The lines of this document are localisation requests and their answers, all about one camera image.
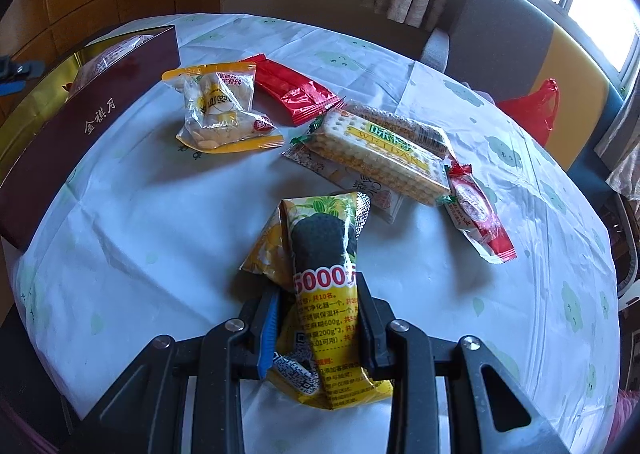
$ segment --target table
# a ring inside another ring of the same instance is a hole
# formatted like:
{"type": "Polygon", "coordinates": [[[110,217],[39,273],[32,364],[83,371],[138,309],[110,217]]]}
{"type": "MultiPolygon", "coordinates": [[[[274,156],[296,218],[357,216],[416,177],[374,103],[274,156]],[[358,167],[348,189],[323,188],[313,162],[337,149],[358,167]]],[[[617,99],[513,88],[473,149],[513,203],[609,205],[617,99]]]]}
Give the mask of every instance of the table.
{"type": "MultiPolygon", "coordinates": [[[[320,28],[199,14],[137,20],[110,36],[164,24],[176,26],[183,65],[264,52],[338,95],[444,127],[460,161],[473,164],[517,259],[488,264],[445,210],[406,200],[391,226],[370,216],[358,268],[374,296],[429,335],[479,336],[573,453],[602,449],[620,362],[608,235],[539,145],[446,76],[320,28]]],[[[287,139],[304,130],[287,127],[263,92],[254,108],[287,139]]],[[[336,190],[281,158],[282,149],[185,150],[174,138],[182,120],[182,97],[155,85],[81,160],[27,252],[19,257],[4,243],[30,339],[80,416],[151,338],[202,335],[262,288],[238,266],[280,199],[336,190]]],[[[390,402],[322,411],[257,382],[242,385],[242,401],[247,452],[385,451],[390,402]]]]}

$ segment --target metal screw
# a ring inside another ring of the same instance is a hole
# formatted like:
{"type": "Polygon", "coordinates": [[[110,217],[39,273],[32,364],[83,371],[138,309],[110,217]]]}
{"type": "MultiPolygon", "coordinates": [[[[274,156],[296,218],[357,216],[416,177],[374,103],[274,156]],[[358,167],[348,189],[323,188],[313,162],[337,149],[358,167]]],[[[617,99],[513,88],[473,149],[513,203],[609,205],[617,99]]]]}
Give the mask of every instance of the metal screw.
{"type": "Polygon", "coordinates": [[[462,345],[465,348],[470,349],[472,351],[475,351],[476,349],[480,349],[479,339],[471,335],[468,335],[462,339],[462,345]]]}
{"type": "Polygon", "coordinates": [[[158,335],[151,343],[156,349],[165,349],[171,344],[171,337],[169,335],[158,335]]]}
{"type": "Polygon", "coordinates": [[[409,323],[406,320],[396,319],[396,320],[392,320],[389,323],[389,327],[393,331],[396,331],[398,333],[404,333],[405,331],[409,330],[409,323]]]}
{"type": "Polygon", "coordinates": [[[237,331],[242,331],[244,329],[244,322],[240,319],[229,319],[225,322],[225,328],[233,333],[237,331]]]}

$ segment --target snack bag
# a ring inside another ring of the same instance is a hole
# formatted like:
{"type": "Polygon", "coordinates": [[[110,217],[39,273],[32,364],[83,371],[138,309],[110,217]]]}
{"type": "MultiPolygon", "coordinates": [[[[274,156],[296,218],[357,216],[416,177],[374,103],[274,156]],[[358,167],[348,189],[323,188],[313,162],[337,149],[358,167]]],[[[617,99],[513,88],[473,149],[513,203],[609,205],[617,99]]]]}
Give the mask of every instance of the snack bag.
{"type": "Polygon", "coordinates": [[[255,81],[289,111],[295,126],[308,122],[340,101],[322,84],[267,59],[264,53],[243,62],[257,64],[255,81]]]}
{"type": "Polygon", "coordinates": [[[303,144],[291,145],[282,153],[285,158],[311,169],[323,178],[335,183],[345,190],[357,190],[366,194],[371,206],[389,224],[393,223],[404,201],[404,196],[398,194],[382,183],[360,174],[353,169],[323,158],[319,154],[306,148],[303,144]]]}
{"type": "Polygon", "coordinates": [[[498,214],[471,176],[470,165],[454,161],[447,167],[451,191],[456,201],[447,204],[447,212],[480,256],[491,264],[515,259],[516,251],[498,214]]]}
{"type": "Polygon", "coordinates": [[[286,221],[281,203],[262,228],[240,270],[265,275],[284,290],[294,291],[286,221]]]}
{"type": "Polygon", "coordinates": [[[187,110],[176,138],[209,154],[274,148],[284,139],[264,114],[252,111],[255,65],[225,63],[167,71],[162,80],[184,95],[187,110]]]}
{"type": "Polygon", "coordinates": [[[276,268],[269,260],[280,262],[280,246],[291,264],[292,282],[272,278],[295,290],[296,305],[285,318],[268,379],[313,407],[335,409],[388,398],[390,382],[370,380],[358,361],[355,259],[369,199],[355,192],[290,199],[276,212],[258,239],[262,244],[241,267],[273,275],[276,268]]]}
{"type": "Polygon", "coordinates": [[[443,161],[398,134],[348,111],[329,110],[293,140],[425,205],[449,201],[443,161]]]}
{"type": "Polygon", "coordinates": [[[417,122],[399,114],[366,106],[354,100],[344,100],[337,107],[393,131],[395,134],[435,154],[441,160],[444,160],[447,156],[456,157],[449,137],[441,127],[417,122]]]}

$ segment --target red snack wrapper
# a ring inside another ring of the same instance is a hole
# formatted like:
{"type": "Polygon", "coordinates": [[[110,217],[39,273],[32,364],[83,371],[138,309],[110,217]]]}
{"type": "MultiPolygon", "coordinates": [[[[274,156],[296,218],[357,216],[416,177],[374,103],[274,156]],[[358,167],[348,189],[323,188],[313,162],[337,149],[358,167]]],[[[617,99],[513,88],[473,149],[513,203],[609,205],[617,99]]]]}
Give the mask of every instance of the red snack wrapper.
{"type": "Polygon", "coordinates": [[[295,126],[324,113],[340,98],[312,79],[267,59],[264,53],[244,59],[255,62],[255,82],[289,111],[295,126]]]}
{"type": "Polygon", "coordinates": [[[445,207],[456,228],[487,262],[501,264],[514,259],[516,251],[507,231],[471,175],[471,166],[453,161],[447,168],[447,177],[456,202],[445,207]]]}

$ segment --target chair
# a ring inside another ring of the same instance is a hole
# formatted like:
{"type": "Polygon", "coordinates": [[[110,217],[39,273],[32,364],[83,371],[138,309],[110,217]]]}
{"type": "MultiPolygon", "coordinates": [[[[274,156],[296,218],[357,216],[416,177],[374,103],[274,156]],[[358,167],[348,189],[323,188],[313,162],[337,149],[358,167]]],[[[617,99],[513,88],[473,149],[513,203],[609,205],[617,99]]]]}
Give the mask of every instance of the chair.
{"type": "Polygon", "coordinates": [[[496,101],[556,79],[560,104],[545,148],[596,211],[611,196],[609,170],[593,147],[622,98],[582,47],[529,1],[463,0],[449,33],[436,30],[420,60],[496,101]]]}

